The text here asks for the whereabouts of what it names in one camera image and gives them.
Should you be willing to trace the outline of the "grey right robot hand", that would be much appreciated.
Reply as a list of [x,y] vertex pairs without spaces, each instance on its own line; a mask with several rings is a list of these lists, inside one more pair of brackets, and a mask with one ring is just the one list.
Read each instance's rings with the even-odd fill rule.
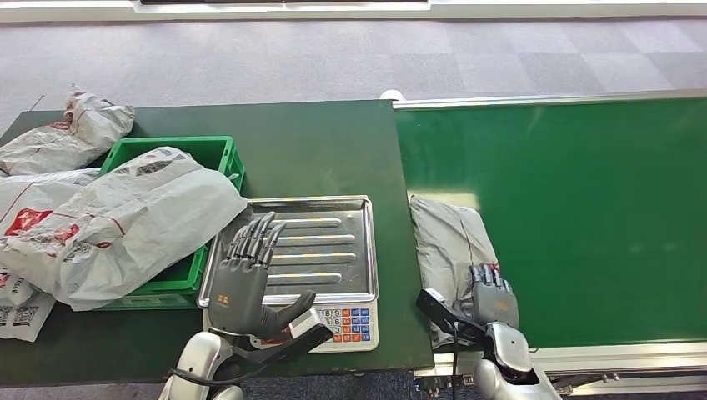
[[509,282],[490,264],[471,267],[471,318],[478,324],[505,323],[519,327],[517,298]]

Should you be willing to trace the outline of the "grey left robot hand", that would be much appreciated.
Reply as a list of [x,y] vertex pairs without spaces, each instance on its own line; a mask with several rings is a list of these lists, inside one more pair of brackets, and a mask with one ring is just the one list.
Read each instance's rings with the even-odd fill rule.
[[279,339],[283,330],[311,309],[316,293],[307,291],[280,309],[263,304],[269,267],[277,241],[286,228],[267,212],[241,227],[214,269],[208,314],[212,328],[223,333]]

